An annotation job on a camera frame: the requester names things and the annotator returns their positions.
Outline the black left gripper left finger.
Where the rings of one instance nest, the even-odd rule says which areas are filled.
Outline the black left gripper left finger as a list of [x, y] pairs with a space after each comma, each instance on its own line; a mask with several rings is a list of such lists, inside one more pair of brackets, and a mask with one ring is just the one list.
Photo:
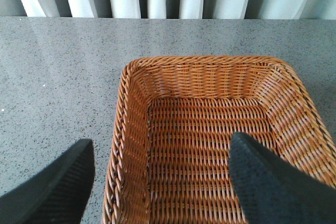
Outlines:
[[80, 223], [94, 171], [92, 140], [80, 139], [34, 177], [1, 196], [1, 223]]

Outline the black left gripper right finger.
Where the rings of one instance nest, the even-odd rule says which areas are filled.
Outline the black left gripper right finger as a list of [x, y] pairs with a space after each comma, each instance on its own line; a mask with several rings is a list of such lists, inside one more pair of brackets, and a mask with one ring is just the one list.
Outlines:
[[249, 223], [335, 223], [335, 189], [246, 133], [232, 135], [229, 174]]

